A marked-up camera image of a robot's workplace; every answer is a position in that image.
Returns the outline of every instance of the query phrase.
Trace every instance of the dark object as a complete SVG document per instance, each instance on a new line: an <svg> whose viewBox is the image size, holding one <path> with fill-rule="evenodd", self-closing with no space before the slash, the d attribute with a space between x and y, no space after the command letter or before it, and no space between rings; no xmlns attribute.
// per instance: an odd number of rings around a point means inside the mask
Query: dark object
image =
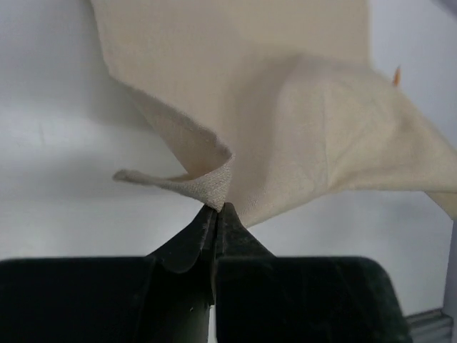
<svg viewBox="0 0 457 343"><path fill-rule="evenodd" d="M275 258L231 204L147 257L0 263L0 342L412 342L364 258Z"/></svg>

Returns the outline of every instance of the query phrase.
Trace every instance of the towel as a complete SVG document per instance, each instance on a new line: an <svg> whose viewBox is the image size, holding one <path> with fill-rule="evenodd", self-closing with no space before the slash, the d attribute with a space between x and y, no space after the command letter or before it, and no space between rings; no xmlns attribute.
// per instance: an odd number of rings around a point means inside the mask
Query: towel
<svg viewBox="0 0 457 343"><path fill-rule="evenodd" d="M92 4L110 75L186 170L115 180L231 202L247 227L347 189L457 215L457 153L369 66L366 0Z"/></svg>

